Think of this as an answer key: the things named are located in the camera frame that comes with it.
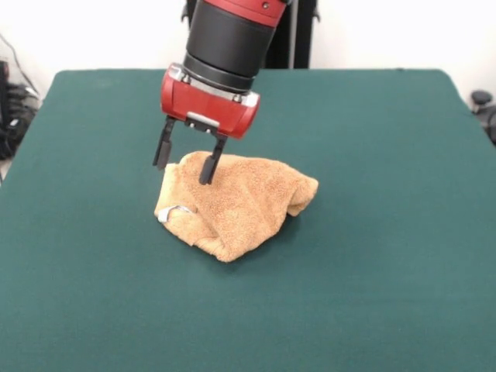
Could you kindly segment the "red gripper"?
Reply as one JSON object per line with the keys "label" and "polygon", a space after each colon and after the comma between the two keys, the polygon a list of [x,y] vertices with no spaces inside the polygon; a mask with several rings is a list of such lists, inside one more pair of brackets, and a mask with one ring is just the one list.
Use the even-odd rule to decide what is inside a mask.
{"label": "red gripper", "polygon": [[158,170],[163,170],[169,161],[175,119],[192,119],[222,134],[215,135],[214,150],[205,158],[201,170],[199,183],[207,185],[212,183],[228,137],[240,139],[251,127],[260,107],[260,95],[253,91],[223,91],[193,78],[181,67],[169,67],[161,84],[160,107],[167,116],[153,159]]}

